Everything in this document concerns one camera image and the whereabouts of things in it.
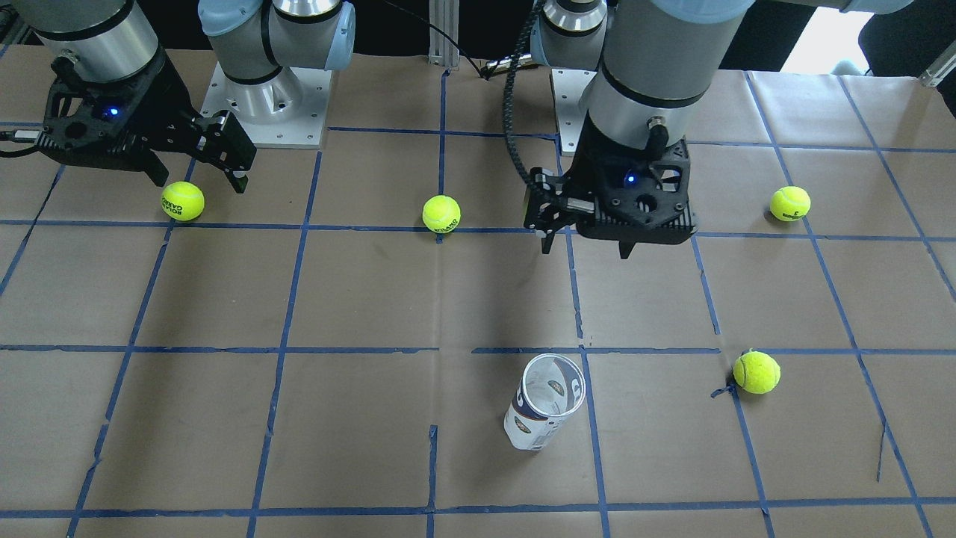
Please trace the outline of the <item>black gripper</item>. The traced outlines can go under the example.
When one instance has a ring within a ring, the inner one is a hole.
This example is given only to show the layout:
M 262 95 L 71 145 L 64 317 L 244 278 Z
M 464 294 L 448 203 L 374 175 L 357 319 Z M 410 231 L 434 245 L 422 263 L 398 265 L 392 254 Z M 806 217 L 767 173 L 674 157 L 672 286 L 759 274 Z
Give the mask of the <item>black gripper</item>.
M 248 187 L 257 149 L 235 113 L 197 116 L 187 86 L 160 49 L 133 75 L 95 83 L 61 52 L 35 146 L 65 166 L 145 173 L 163 187 L 170 172 L 160 151 L 184 153 L 219 168 L 236 194 Z

